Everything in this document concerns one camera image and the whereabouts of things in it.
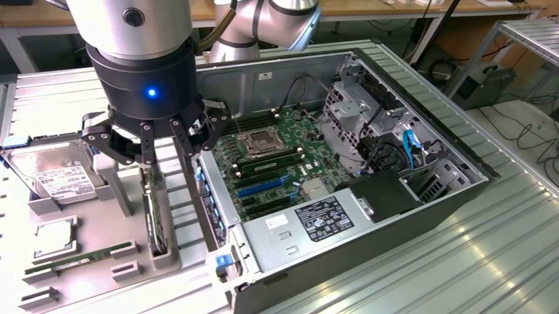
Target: green circuit board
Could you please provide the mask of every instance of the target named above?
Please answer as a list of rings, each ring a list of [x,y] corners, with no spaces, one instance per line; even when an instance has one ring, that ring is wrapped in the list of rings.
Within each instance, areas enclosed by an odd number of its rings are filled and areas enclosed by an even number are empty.
[[[278,124],[248,131],[243,130],[243,132],[238,131],[220,138],[212,153],[239,216],[244,222],[310,200],[310,196],[302,189],[302,184],[307,180],[322,178],[333,192],[338,184],[350,179],[335,153],[320,139],[319,134],[320,131],[308,116],[302,116],[300,112],[294,110],[283,110],[279,114]],[[282,148],[266,153],[267,155],[255,156],[255,150],[247,144],[247,138],[255,140],[258,146],[259,143],[268,143],[271,137],[279,138],[275,143],[280,143],[276,147]],[[294,152],[291,155],[280,158],[274,157],[278,152],[286,154],[290,151]],[[255,164],[255,161],[262,160],[266,156],[270,161]],[[246,163],[252,164],[242,167],[240,165]],[[263,180],[239,188],[239,182],[247,180],[239,173],[242,169],[248,173],[248,180],[266,176],[276,179]],[[272,182],[278,178],[284,181],[282,186],[239,197],[240,190]]]

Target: warning label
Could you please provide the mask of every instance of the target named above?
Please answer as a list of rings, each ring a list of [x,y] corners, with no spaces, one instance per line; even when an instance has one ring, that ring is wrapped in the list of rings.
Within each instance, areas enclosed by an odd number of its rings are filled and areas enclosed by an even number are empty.
[[[34,173],[35,180],[55,200],[72,198],[95,190],[83,166]]]
[[[307,234],[319,242],[354,227],[335,196],[295,210]]]

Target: hard drive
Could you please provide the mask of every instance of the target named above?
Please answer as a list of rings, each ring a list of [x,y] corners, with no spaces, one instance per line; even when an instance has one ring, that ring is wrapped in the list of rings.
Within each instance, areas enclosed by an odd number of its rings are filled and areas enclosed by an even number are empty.
[[[50,137],[8,137],[0,156],[36,198],[59,204],[90,200],[106,180],[94,171],[94,150],[76,133]]]

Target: motherboard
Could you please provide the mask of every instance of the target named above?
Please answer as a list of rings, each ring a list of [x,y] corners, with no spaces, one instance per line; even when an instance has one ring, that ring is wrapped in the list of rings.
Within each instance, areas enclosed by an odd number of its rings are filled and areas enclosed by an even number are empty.
[[[351,178],[322,124],[292,109],[230,124],[212,153],[244,222],[328,195]]]

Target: power supply label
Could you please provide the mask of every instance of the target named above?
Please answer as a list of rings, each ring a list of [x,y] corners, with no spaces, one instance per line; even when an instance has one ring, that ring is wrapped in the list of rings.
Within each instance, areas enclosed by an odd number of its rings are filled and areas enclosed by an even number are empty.
[[[330,238],[355,226],[335,196],[296,209],[295,213],[314,242]]]
[[[95,191],[83,166],[38,172],[34,173],[34,178],[55,200],[72,198]]]

